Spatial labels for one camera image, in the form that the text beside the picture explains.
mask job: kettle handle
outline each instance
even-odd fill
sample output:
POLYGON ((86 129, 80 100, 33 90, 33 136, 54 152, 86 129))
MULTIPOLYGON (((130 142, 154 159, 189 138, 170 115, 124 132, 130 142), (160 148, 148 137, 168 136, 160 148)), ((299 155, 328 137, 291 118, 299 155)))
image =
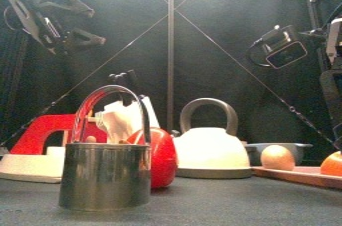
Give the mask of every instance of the kettle handle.
POLYGON ((144 143, 150 143, 150 133, 149 133, 149 119, 148 119, 148 112, 144 106, 144 103, 141 102, 140 98, 136 96, 136 94, 125 87, 118 85, 106 85, 96 89, 85 98, 82 101, 80 108, 76 112, 74 117, 74 124, 72 129, 72 137, 70 142, 81 142, 82 140, 82 133, 85 129, 85 118, 92 110, 94 104, 97 101, 104 98, 106 95, 112 93, 126 93, 130 94, 133 99, 137 102, 138 108, 140 108, 140 114, 141 114, 141 125, 142 125, 142 133, 144 133, 144 143))
POLYGON ((185 107, 182 108, 180 112, 180 130, 181 133, 186 132, 190 129, 190 116, 194 111, 194 109, 201 105, 216 105, 219 106, 227 116, 227 127, 225 127, 225 133, 229 135, 236 135, 237 132, 237 115, 233 110, 233 108, 223 101, 213 99, 213 98, 199 98, 193 101, 190 101, 185 107))

